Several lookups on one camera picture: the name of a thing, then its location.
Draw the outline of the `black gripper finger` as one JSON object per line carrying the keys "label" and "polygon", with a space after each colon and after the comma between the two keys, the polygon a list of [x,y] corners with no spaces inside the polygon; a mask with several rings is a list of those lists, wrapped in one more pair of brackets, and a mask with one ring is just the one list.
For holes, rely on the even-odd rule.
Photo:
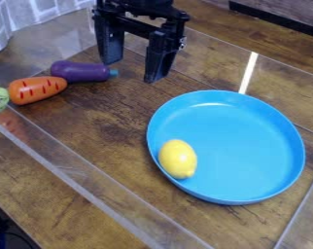
{"label": "black gripper finger", "polygon": [[113,19],[94,17],[94,31],[101,61],[105,65],[122,58],[124,31]]}
{"label": "black gripper finger", "polygon": [[154,83],[168,75],[177,50],[173,32],[156,30],[150,33],[145,58],[145,83]]}

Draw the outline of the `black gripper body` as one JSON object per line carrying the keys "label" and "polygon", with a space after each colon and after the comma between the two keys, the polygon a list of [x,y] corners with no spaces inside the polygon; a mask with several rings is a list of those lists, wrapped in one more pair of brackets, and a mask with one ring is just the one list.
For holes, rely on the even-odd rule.
{"label": "black gripper body", "polygon": [[[148,17],[164,19],[161,27],[129,18]],[[97,0],[93,10],[94,29],[101,36],[112,36],[116,32],[148,36],[156,30],[173,36],[184,33],[184,24],[189,16],[173,7],[173,0]]]}

